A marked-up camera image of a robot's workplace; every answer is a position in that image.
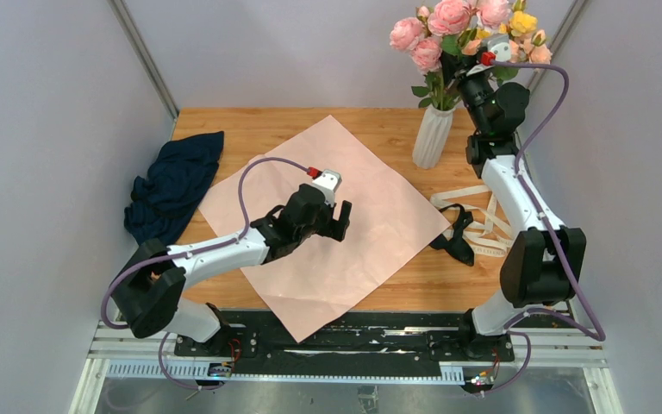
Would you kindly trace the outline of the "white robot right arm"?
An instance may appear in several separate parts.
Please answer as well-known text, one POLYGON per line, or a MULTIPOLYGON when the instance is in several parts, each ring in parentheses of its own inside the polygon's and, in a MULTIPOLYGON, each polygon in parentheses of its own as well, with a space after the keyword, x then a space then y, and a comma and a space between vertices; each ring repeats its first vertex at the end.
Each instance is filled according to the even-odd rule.
POLYGON ((502 206, 514 237, 499 290, 460 321, 459 352, 475 361, 505 336, 515 317, 575 297, 586 237, 551 212, 522 166, 515 130, 524 121, 529 90, 515 82, 493 88, 481 72, 462 78, 458 91, 475 126, 467 161, 502 206))

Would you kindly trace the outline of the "pink paper flower wrap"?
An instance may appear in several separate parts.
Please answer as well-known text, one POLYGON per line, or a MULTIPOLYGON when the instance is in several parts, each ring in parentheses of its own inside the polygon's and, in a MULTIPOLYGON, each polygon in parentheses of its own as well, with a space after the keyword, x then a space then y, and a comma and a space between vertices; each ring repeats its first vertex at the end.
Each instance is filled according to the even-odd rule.
POLYGON ((306 166, 341 175, 336 199, 353 204, 345 239, 314 235, 282 259, 244 269, 297 342, 353 308, 448 226, 407 179, 331 116, 213 184, 199 210, 217 235, 238 231, 246 219, 285 204, 308 181, 306 166))

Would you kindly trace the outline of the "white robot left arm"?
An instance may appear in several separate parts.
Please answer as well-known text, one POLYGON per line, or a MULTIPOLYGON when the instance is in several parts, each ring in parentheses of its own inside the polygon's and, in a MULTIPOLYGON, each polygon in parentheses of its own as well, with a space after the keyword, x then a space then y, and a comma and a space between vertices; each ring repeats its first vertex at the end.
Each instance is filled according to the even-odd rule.
POLYGON ((248 229, 195 245, 144 242, 109 294, 124 328, 137 339, 177 334, 196 341, 209 356, 223 354, 230 335, 219 310, 184 298, 184 292, 217 275, 282 259, 313 235, 343 241, 353 205, 336 204, 333 197, 319 185, 302 184, 286 204, 251 221, 248 229))

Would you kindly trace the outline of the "deep pink rose stem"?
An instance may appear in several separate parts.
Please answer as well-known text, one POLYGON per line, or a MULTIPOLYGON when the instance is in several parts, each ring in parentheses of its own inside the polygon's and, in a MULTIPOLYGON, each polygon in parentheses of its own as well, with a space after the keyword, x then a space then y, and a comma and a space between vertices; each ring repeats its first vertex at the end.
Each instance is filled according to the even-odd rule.
POLYGON ((453 98, 444 85, 441 39, 428 28, 431 16, 432 10, 422 5, 415 9, 414 16, 396 22, 389 35, 390 47, 407 54, 423 76, 423 85, 410 87, 412 94, 420 99, 418 107, 447 111, 453 108, 453 98))

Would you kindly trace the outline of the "black printed ribbon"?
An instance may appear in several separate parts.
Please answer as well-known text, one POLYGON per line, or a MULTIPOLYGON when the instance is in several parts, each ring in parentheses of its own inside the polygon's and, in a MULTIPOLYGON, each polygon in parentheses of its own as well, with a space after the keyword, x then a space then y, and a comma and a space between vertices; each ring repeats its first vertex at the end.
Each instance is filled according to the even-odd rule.
POLYGON ((444 212, 451 208, 458 210, 457 218, 452 225, 452 234, 450 236, 438 235, 429 243, 429 246, 434 250, 444 250, 453 259, 472 267, 475 263, 475 254, 470 244, 464 238, 464 231, 473 223, 473 214, 466 210, 462 204, 451 204, 439 208, 439 212, 444 212))

